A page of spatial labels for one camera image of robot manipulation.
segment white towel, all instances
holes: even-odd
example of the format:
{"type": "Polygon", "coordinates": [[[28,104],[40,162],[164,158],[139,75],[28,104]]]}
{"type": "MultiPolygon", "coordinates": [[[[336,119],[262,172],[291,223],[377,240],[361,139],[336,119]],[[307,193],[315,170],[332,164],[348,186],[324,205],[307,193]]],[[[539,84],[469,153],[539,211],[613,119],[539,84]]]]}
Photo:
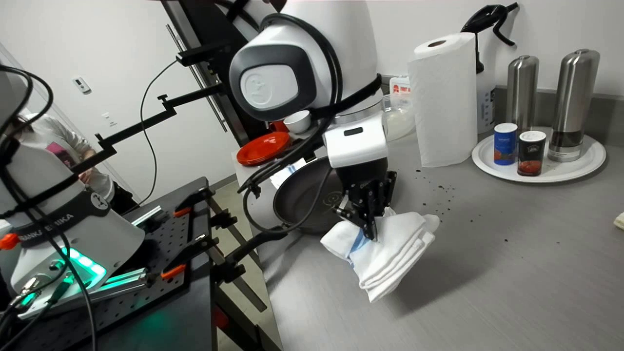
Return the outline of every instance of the white towel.
{"type": "Polygon", "coordinates": [[[328,252],[352,262],[359,287],[369,293],[371,303],[393,293],[410,273],[435,240],[439,219],[389,211],[377,219],[377,229],[379,238],[371,242],[359,227],[344,221],[322,238],[328,252]]]}
{"type": "Polygon", "coordinates": [[[369,301],[375,303],[379,299],[385,299],[393,291],[396,291],[398,285],[402,283],[402,279],[412,271],[412,268],[428,252],[428,248],[434,240],[435,240],[435,236],[432,232],[426,232],[424,238],[420,240],[420,242],[424,242],[424,246],[420,246],[420,250],[416,254],[406,256],[408,260],[402,266],[398,266],[398,270],[395,273],[389,273],[385,283],[381,283],[373,289],[367,289],[369,301]]]}

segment red component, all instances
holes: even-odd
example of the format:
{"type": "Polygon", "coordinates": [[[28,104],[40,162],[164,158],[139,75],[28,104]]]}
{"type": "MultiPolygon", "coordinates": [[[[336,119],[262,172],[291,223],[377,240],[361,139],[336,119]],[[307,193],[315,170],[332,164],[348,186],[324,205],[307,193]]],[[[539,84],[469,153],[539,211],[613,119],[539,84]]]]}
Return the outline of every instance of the red component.
{"type": "Polygon", "coordinates": [[[237,160],[242,166],[260,166],[278,158],[283,151],[287,151],[289,143],[289,133],[276,131],[244,145],[239,151],[237,160]]]}
{"type": "Polygon", "coordinates": [[[176,266],[170,271],[161,273],[161,279],[172,281],[174,277],[182,275],[184,271],[188,271],[188,266],[176,266]]]}
{"type": "Polygon", "coordinates": [[[0,250],[14,250],[20,244],[20,236],[14,232],[8,232],[0,238],[0,250]]]}
{"type": "Polygon", "coordinates": [[[289,127],[287,127],[283,121],[276,121],[276,123],[274,123],[274,129],[276,129],[276,131],[289,133],[289,127]]]}
{"type": "Polygon", "coordinates": [[[223,310],[213,310],[213,324],[219,328],[219,330],[227,330],[231,326],[231,318],[223,312],[223,310]]]}
{"type": "Polygon", "coordinates": [[[192,211],[194,211],[194,207],[186,207],[186,209],[182,209],[182,211],[176,211],[176,213],[174,213],[174,219],[182,219],[182,217],[190,215],[192,211]]]}

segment table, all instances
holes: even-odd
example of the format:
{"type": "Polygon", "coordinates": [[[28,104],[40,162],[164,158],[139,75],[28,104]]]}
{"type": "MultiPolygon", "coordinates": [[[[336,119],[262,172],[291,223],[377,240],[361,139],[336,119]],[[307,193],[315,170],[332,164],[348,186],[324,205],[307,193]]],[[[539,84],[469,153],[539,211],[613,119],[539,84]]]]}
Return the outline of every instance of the table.
{"type": "MultiPolygon", "coordinates": [[[[143,209],[155,209],[161,205],[164,211],[172,211],[188,195],[196,193],[201,188],[207,188],[209,182],[196,180],[149,205],[143,209]]],[[[209,231],[209,215],[198,215],[194,221],[196,234],[209,231]]],[[[194,260],[194,268],[205,264],[207,258],[194,260]]],[[[168,351],[184,346],[186,349],[217,349],[217,332],[213,326],[213,299],[211,299],[211,277],[194,281],[188,293],[180,297],[166,299],[157,305],[151,312],[137,314],[127,322],[112,328],[98,336],[100,349],[135,349],[135,351],[168,351]]]]}
{"type": "MultiPolygon", "coordinates": [[[[205,178],[196,180],[170,195],[164,195],[143,209],[155,209],[161,205],[164,211],[176,209],[188,195],[209,188],[205,178]]],[[[221,207],[215,199],[209,205],[196,205],[194,234],[211,234],[211,215],[221,207]]],[[[211,250],[211,260],[223,260],[219,248],[211,250]]],[[[221,291],[221,281],[213,277],[213,270],[205,270],[209,256],[200,256],[192,262],[192,285],[190,291],[157,305],[149,314],[137,314],[135,318],[116,326],[108,334],[102,334],[100,349],[137,349],[137,351],[170,351],[184,348],[188,351],[211,351],[217,349],[217,326],[242,349],[279,351],[279,348],[260,330],[231,299],[221,291]]],[[[264,307],[260,297],[242,281],[235,285],[246,295],[258,309],[264,307]]]]}
{"type": "Polygon", "coordinates": [[[391,145],[395,209],[443,225],[395,295],[371,305],[320,238],[260,250],[285,349],[624,349],[623,143],[564,186],[500,182],[471,160],[418,170],[416,154],[414,137],[391,145]]]}

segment gray countertop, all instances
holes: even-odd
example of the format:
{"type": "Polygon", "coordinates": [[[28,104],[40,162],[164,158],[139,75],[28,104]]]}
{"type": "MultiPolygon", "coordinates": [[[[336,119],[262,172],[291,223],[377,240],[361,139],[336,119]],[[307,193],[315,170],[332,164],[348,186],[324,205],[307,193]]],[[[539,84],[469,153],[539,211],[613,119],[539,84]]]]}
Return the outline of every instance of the gray countertop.
{"type": "Polygon", "coordinates": [[[320,238],[264,246],[283,349],[624,349],[624,147],[564,186],[519,186],[471,160],[418,172],[416,139],[391,145],[396,211],[443,219],[437,242],[375,305],[320,238]]]}

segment green light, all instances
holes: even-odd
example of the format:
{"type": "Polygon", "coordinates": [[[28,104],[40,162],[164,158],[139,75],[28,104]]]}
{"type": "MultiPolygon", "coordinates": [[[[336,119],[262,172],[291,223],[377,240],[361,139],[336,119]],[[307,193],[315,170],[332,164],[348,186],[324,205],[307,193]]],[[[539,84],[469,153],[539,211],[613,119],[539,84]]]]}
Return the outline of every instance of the green light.
{"type": "Polygon", "coordinates": [[[127,283],[129,283],[127,279],[108,281],[108,283],[106,283],[106,289],[116,291],[116,289],[120,289],[120,287],[125,287],[127,283]]]}
{"type": "Polygon", "coordinates": [[[84,256],[83,256],[83,258],[79,258],[79,260],[77,260],[77,264],[79,264],[79,266],[83,266],[83,268],[92,268],[92,266],[94,266],[94,262],[92,262],[92,260],[88,260],[88,258],[84,258],[84,256]]]}
{"type": "Polygon", "coordinates": [[[125,283],[125,277],[123,275],[114,275],[114,277],[110,277],[108,281],[106,281],[106,285],[118,285],[118,283],[125,283]]]}
{"type": "Polygon", "coordinates": [[[79,260],[81,254],[77,250],[71,250],[71,260],[79,260]]]}
{"type": "Polygon", "coordinates": [[[106,277],[106,270],[81,252],[71,250],[71,260],[77,266],[83,281],[90,283],[90,287],[98,285],[106,277]]]}
{"type": "Polygon", "coordinates": [[[22,301],[22,307],[32,307],[38,301],[36,293],[26,295],[26,299],[22,301]]]}

